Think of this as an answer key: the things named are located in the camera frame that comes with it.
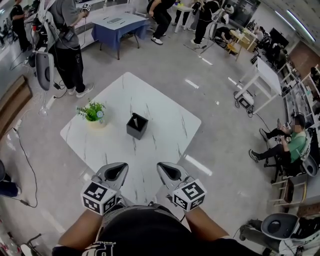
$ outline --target black pants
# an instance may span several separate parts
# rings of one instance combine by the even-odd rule
[[[19,44],[20,48],[22,51],[25,51],[29,46],[30,42],[27,39],[26,31],[25,31],[25,26],[23,25],[18,25],[18,26],[13,26],[13,31],[17,34],[18,39],[19,39]]]
[[[11,178],[8,174],[0,181],[0,195],[14,198],[18,195],[18,188],[16,183],[11,182]]]
[[[151,1],[148,5],[148,7],[146,8],[147,12],[149,13],[150,7],[152,5],[153,1]],[[170,14],[167,12],[167,10],[162,9],[162,8],[154,8],[153,10],[153,18],[156,21],[156,23],[158,24],[158,27],[156,28],[153,36],[156,39],[160,39],[160,37],[162,37],[162,35],[167,31],[170,22],[171,22],[171,16]]]
[[[196,44],[201,44],[202,38],[205,36],[207,26],[211,23],[212,21],[205,21],[201,19],[201,15],[199,17],[198,24],[196,25],[195,29],[195,39],[194,42]]]
[[[60,49],[54,45],[49,52],[54,57],[56,69],[67,89],[75,87],[77,93],[82,93],[86,88],[82,77],[84,64],[82,62],[80,46],[76,48],[77,50]]]
[[[261,220],[250,220],[250,226],[254,229],[251,229],[247,225],[243,225],[240,228],[241,235],[258,245],[267,247],[275,252],[279,252],[280,240],[271,238],[261,231]]]
[[[175,20],[174,20],[175,23],[178,23],[180,15],[181,15],[181,11],[180,10],[176,10]],[[189,12],[185,12],[183,14],[183,19],[182,19],[182,25],[183,26],[186,24],[188,17],[189,17]]]
[[[279,136],[279,135],[288,136],[282,130],[279,130],[279,129],[274,129],[271,132],[266,132],[266,136],[268,139],[271,139],[271,138]],[[290,164],[291,163],[290,151],[285,152],[282,144],[278,144],[278,145],[274,146],[273,148],[269,148],[266,152],[264,152],[262,154],[258,154],[258,158],[260,160],[272,158],[275,156],[280,156],[281,162],[283,164]]]

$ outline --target green plant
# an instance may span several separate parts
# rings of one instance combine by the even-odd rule
[[[82,118],[94,122],[102,119],[105,108],[106,107],[102,103],[90,102],[89,100],[89,106],[76,107],[76,111]]]

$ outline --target blue tablecloth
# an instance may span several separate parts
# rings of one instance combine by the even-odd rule
[[[112,30],[104,26],[94,24],[91,34],[95,41],[98,40],[112,49],[117,50],[120,47],[120,38],[128,32],[133,32],[139,38],[145,39],[148,25],[148,20],[141,20],[123,26],[117,30]]]

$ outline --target green shirt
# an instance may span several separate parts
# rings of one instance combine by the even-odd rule
[[[299,133],[293,132],[291,134],[291,141],[288,143],[288,148],[291,154],[291,163],[300,158],[300,152],[306,145],[306,133],[301,131]]]

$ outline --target potted plant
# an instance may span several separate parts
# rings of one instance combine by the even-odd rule
[[[77,114],[87,120],[90,127],[98,129],[105,127],[106,121],[104,120],[104,109],[106,107],[102,103],[90,102],[88,106],[76,107]]]

